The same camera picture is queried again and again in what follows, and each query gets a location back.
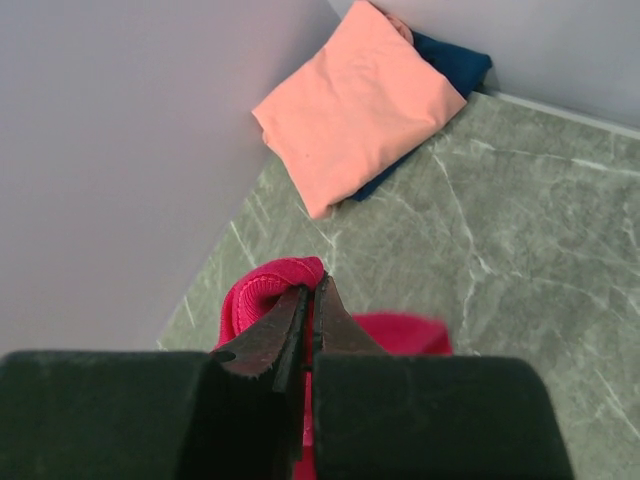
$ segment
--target white wall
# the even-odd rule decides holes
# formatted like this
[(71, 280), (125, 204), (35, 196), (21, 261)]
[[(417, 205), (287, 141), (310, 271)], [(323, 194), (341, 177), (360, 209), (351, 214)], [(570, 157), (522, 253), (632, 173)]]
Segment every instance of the white wall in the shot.
[(251, 188), (325, 0), (0, 2), (0, 352), (146, 348)]
[[(329, 0), (343, 15), (352, 0)], [(638, 0), (374, 0), (411, 27), (489, 53), (490, 86), (640, 127)]]

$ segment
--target green marble floor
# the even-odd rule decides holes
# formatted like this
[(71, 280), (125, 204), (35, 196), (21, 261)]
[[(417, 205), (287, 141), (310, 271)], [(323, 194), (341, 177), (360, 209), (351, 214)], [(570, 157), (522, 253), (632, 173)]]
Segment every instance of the green marble floor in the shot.
[(458, 353), (534, 365), (579, 478), (640, 478), (638, 239), (640, 141), (476, 95), (326, 220), (273, 157), (159, 346), (210, 350), (239, 277), (317, 255), (348, 310), (440, 316)]

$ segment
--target navy blue cloth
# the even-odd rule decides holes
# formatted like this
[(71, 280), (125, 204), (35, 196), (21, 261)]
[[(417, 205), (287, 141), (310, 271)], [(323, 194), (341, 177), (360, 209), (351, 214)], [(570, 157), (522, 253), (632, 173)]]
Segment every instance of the navy blue cloth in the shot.
[[(477, 88), (484, 80), (485, 75), (491, 68), (491, 57), (483, 53), (477, 53), (450, 43), (438, 42), (433, 38), (413, 33), (413, 46), (420, 56), (429, 62), (433, 68), (443, 74), (449, 83), (458, 91), (460, 95), (467, 98), (471, 92)], [(373, 180), (366, 183), (360, 190), (349, 198), (358, 202), (363, 201), (371, 195), (376, 188), (384, 182), (393, 172), (409, 158), (419, 146), (387, 167)]]

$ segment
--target folded pink fabric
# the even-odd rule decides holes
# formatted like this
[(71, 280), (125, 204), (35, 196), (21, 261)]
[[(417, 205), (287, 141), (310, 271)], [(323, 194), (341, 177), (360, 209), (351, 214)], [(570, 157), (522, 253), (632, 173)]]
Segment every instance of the folded pink fabric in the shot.
[(359, 0), (253, 114), (309, 215), (320, 218), (465, 104), (382, 12)]
[[(317, 257), (281, 258), (249, 272), (229, 290), (222, 305), (216, 348), (234, 339), (265, 315), (287, 288), (315, 289), (324, 275)], [(405, 313), (355, 314), (353, 318), (385, 350), (395, 354), (452, 353), (447, 327), (438, 320)], [(311, 374), (307, 375), (303, 444), (313, 444)]]

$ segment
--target floor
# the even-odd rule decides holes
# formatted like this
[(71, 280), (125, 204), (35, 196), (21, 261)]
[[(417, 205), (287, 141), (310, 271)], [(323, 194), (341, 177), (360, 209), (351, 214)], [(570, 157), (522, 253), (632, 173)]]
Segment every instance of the floor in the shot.
[(640, 478), (639, 240), (640, 140), (476, 95), (327, 220), (274, 157), (158, 343), (211, 349), (240, 276), (317, 255), (348, 310), (440, 316), (457, 353), (529, 361), (578, 478)]

